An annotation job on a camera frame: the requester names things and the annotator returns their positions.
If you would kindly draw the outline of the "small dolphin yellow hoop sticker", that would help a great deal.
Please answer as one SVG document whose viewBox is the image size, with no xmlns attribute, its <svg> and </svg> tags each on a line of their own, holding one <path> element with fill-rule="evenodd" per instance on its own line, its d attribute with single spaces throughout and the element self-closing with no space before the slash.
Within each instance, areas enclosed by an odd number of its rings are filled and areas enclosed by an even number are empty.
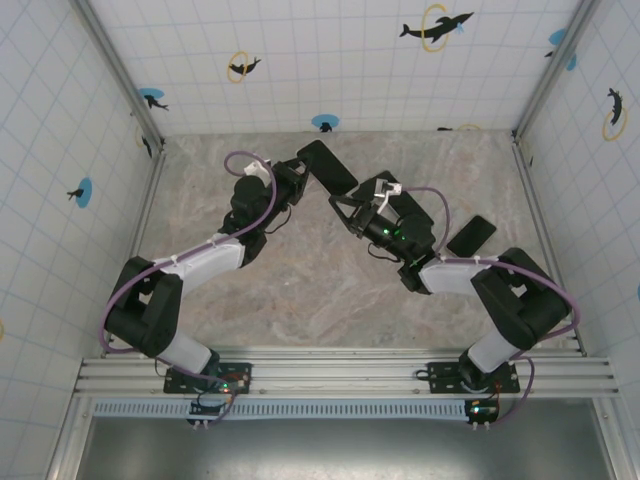
<svg viewBox="0 0 640 480">
<path fill-rule="evenodd" d="M 239 50 L 235 52 L 230 58 L 226 68 L 228 81 L 232 84 L 242 83 L 261 61 L 262 59 L 257 56 L 250 57 L 246 51 Z"/>
</svg>

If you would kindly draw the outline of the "blue circle shark sticker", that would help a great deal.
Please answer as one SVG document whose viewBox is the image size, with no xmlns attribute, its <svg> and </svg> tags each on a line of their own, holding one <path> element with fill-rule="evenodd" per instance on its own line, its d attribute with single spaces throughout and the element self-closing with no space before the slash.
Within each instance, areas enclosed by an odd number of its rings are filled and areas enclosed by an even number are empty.
<svg viewBox="0 0 640 480">
<path fill-rule="evenodd" d="M 167 104 L 161 103 L 161 100 L 165 97 L 165 93 L 157 88 L 143 87 L 139 88 L 138 92 L 142 99 L 146 102 L 149 109 L 160 109 L 164 111 L 169 110 Z"/>
</svg>

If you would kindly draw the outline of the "blue circle fish sticker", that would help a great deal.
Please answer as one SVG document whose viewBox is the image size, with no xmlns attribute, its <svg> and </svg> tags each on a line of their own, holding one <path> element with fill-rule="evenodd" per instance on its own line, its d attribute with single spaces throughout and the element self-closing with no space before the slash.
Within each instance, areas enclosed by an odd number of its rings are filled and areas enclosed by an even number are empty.
<svg viewBox="0 0 640 480">
<path fill-rule="evenodd" d="M 80 209 L 86 208 L 93 195 L 93 182 L 89 177 L 83 178 L 77 187 L 66 193 L 69 201 L 74 201 Z"/>
</svg>

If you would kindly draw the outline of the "black dolphin yellow hoop sticker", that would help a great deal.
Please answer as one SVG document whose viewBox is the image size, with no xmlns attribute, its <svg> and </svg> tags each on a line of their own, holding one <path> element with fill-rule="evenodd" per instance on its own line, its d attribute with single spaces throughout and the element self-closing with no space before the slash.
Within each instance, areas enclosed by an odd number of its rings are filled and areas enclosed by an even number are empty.
<svg viewBox="0 0 640 480">
<path fill-rule="evenodd" d="M 432 3 L 423 11 L 420 24 L 412 27 L 404 23 L 398 37 L 417 39 L 424 52 L 439 53 L 452 34 L 464 32 L 465 24 L 474 16 L 473 11 L 451 13 L 443 4 Z"/>
</svg>

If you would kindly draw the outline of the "black controller module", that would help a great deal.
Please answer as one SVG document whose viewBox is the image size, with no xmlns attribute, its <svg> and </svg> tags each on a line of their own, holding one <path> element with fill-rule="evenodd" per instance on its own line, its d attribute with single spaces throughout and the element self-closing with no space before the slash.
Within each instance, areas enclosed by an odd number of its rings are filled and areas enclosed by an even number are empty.
<svg viewBox="0 0 640 480">
<path fill-rule="evenodd" d="M 187 422 L 193 430 L 208 430 L 216 425 L 226 415 L 227 403 L 219 403 L 216 405 L 207 405 L 199 402 L 192 402 L 190 405 Z"/>
<path fill-rule="evenodd" d="M 486 430 L 498 419 L 500 404 L 494 399 L 468 400 L 465 402 L 467 423 L 473 430 L 484 427 Z"/>
</svg>

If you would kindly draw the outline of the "grey metal panel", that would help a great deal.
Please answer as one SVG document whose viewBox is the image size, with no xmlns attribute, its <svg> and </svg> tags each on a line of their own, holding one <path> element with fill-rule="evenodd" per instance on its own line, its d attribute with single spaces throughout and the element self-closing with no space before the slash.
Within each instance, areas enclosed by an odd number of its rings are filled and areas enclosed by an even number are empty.
<svg viewBox="0 0 640 480">
<path fill-rule="evenodd" d="M 95 421 L 79 480 L 613 480 L 574 409 L 488 430 L 418 420 Z"/>
</svg>

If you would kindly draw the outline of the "blue blob sticker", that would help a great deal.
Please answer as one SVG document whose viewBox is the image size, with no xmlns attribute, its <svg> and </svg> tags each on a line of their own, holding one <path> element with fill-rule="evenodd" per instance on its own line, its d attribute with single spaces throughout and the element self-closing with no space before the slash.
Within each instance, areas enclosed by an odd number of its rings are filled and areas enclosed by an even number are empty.
<svg viewBox="0 0 640 480">
<path fill-rule="evenodd" d="M 559 29 L 555 32 L 553 32 L 549 38 L 548 38 L 548 42 L 549 44 L 553 47 L 552 50 L 550 50 L 549 52 L 547 52 L 544 57 L 545 58 L 552 58 L 554 53 L 555 53 L 555 49 L 561 44 L 561 42 L 563 41 L 564 37 L 566 34 L 566 30 L 565 29 Z M 573 71 L 575 69 L 577 65 L 577 52 L 573 51 L 571 57 L 568 60 L 568 63 L 566 65 L 566 70 L 567 71 Z"/>
</svg>

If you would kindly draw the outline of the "black lizard yellow hoop sticker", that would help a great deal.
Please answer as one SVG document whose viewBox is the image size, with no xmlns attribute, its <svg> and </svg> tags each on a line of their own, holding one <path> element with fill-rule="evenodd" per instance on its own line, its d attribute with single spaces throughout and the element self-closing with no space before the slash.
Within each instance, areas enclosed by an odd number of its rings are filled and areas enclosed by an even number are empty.
<svg viewBox="0 0 640 480">
<path fill-rule="evenodd" d="M 614 142 L 626 130 L 629 116 L 623 96 L 618 90 L 609 88 L 607 97 L 611 100 L 611 108 L 604 117 L 601 134 L 604 141 Z"/>
</svg>

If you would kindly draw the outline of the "aluminium table edge rail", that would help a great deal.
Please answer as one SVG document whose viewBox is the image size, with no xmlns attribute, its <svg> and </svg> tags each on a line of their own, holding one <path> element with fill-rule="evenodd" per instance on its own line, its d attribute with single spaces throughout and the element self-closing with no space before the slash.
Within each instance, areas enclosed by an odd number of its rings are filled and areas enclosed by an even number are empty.
<svg viewBox="0 0 640 480">
<path fill-rule="evenodd" d="M 140 210 L 138 213 L 136 229 L 134 231 L 133 240 L 131 241 L 131 247 L 129 251 L 130 254 L 139 253 L 142 239 L 144 237 L 144 233 L 148 223 L 150 210 L 153 204 L 159 179 L 162 173 L 162 168 L 166 160 L 166 150 L 167 150 L 167 147 L 162 146 L 159 152 L 157 153 L 157 155 L 154 157 L 154 166 L 149 176 L 146 187 L 144 189 L 144 195 L 143 195 Z M 110 296 L 99 320 L 98 340 L 102 349 L 102 353 L 101 353 L 102 357 L 106 356 L 108 353 L 125 354 L 125 353 L 136 351 L 136 349 L 133 347 L 124 348 L 124 349 L 116 349 L 114 347 L 111 347 L 110 333 L 106 330 L 106 322 L 109 318 L 109 315 L 111 314 L 112 309 L 116 306 L 119 299 L 122 296 L 126 295 L 130 290 L 132 290 L 138 282 L 144 280 L 147 276 L 151 275 L 158 269 L 159 269 L 159 266 L 149 267 L 147 270 L 140 271 L 139 273 L 131 277 L 129 280 L 127 280 L 124 284 L 122 284 L 121 287 L 117 289 L 115 292 L 113 292 L 112 295 Z"/>
<path fill-rule="evenodd" d="M 511 143 L 511 147 L 514 154 L 515 163 L 521 178 L 521 182 L 523 184 L 525 196 L 529 205 L 538 241 L 540 243 L 542 254 L 545 260 L 546 271 L 550 278 L 555 281 L 555 283 L 559 287 L 565 289 L 568 292 L 568 289 L 565 286 L 564 279 L 562 278 L 562 274 L 557 261 L 557 256 L 555 254 L 551 242 L 551 236 L 549 234 L 544 213 L 541 208 L 542 205 L 540 202 L 540 198 L 538 193 L 536 192 L 534 181 L 528 168 L 528 163 L 525 159 L 519 143 L 513 140 Z M 583 357 L 587 355 L 584 350 L 584 345 L 580 333 L 576 330 L 576 328 L 573 328 L 569 332 L 564 333 L 562 336 L 556 337 L 556 339 L 558 338 L 562 339 L 563 348 L 565 350 L 575 350 L 575 355 L 580 355 Z"/>
</svg>

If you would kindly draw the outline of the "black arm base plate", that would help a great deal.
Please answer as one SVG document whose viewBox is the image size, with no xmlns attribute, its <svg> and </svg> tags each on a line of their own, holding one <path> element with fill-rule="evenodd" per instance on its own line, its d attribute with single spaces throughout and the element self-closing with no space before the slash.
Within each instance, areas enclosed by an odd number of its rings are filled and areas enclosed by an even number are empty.
<svg viewBox="0 0 640 480">
<path fill-rule="evenodd" d="M 170 368 L 164 377 L 163 392 L 166 394 L 248 394 L 252 378 L 251 363 L 218 362 L 204 372 L 207 377 L 219 381 L 196 378 Z"/>
<path fill-rule="evenodd" d="M 429 362 L 426 365 L 427 381 L 432 394 L 491 394 L 500 388 L 501 393 L 519 393 L 519 377 L 513 365 L 503 363 L 490 374 L 481 373 L 477 378 L 466 379 L 458 362 Z"/>
</svg>

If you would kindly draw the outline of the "aluminium mounting rail frame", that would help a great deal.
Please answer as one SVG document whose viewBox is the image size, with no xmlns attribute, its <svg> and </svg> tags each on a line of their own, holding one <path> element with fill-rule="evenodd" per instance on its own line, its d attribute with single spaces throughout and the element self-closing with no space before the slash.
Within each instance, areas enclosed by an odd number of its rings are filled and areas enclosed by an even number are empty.
<svg viewBox="0 0 640 480">
<path fill-rule="evenodd" d="M 430 362 L 454 361 L 451 349 L 222 347 L 225 362 L 252 364 L 250 395 L 270 399 L 426 398 L 427 382 L 414 379 Z M 619 394 L 610 362 L 572 350 L 542 349 L 515 363 L 533 399 L 611 398 Z M 84 397 L 158 397 L 160 367 L 140 354 L 85 359 L 75 392 Z"/>
</svg>

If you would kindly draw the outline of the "aluminium corner post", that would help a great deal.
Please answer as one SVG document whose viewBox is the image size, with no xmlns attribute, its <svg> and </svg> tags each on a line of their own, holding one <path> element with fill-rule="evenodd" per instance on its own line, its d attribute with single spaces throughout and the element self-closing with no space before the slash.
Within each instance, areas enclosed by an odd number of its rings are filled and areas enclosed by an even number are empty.
<svg viewBox="0 0 640 480">
<path fill-rule="evenodd" d="M 90 0 L 69 0 L 69 3 L 125 97 L 142 135 L 152 149 L 161 152 L 164 138 Z"/>
<path fill-rule="evenodd" d="M 520 144 L 531 129 L 559 78 L 566 71 L 566 66 L 573 56 L 577 55 L 579 42 L 602 2 L 603 0 L 580 0 L 572 20 L 565 29 L 563 38 L 554 49 L 550 63 L 536 85 L 516 128 L 512 131 L 516 144 Z"/>
</svg>

